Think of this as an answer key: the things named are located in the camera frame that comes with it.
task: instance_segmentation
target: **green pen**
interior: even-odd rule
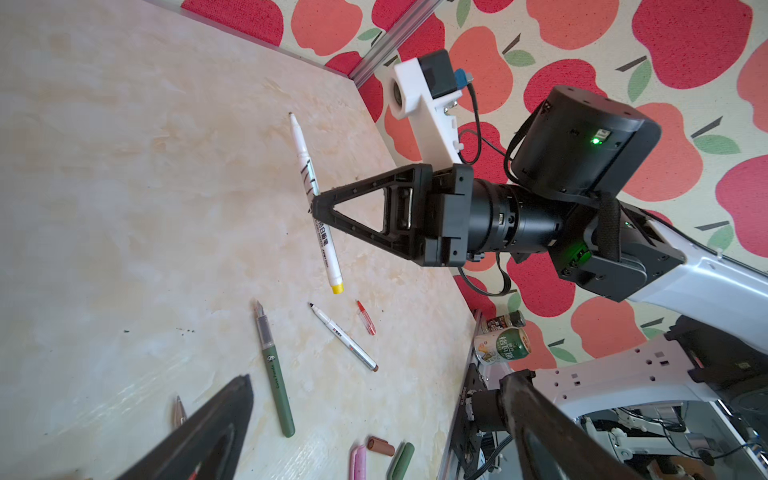
[[[277,407],[277,417],[280,419],[280,426],[283,427],[283,434],[286,437],[291,437],[296,433],[296,427],[293,426],[293,416],[290,414],[288,393],[286,392],[285,382],[283,382],[283,372],[280,371],[277,348],[270,331],[270,321],[266,318],[261,303],[255,302],[253,304],[253,311],[256,314],[256,329],[259,331],[259,337],[261,338],[261,353],[264,355],[266,373],[270,377],[272,396]]]

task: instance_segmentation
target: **drink can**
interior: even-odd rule
[[[480,332],[490,333],[496,330],[503,330],[507,328],[522,328],[525,326],[525,318],[523,318],[520,310],[512,313],[506,313],[505,315],[496,316],[492,319],[486,319],[482,314],[480,315]]]
[[[507,328],[475,336],[475,355],[485,365],[524,359],[531,341],[523,329]]]

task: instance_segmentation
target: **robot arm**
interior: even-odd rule
[[[555,87],[499,161],[514,184],[491,184],[460,163],[448,111],[465,74],[453,72],[447,52],[390,74],[385,93],[396,118],[410,119],[423,163],[319,195],[316,219],[422,266],[462,266],[498,252],[521,262],[548,252],[563,280],[617,302],[666,307],[768,353],[768,276],[615,199],[661,136],[652,119],[589,91]],[[334,210],[379,189],[381,231]]]

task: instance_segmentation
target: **pen tip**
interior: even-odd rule
[[[253,311],[256,312],[257,316],[264,316],[264,307],[261,306],[259,300],[251,300],[250,305],[253,307]]]

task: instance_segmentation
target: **brown marker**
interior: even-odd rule
[[[373,435],[368,437],[368,450],[371,452],[383,453],[390,457],[395,455],[395,447],[393,445],[390,445],[386,440],[381,440]]]

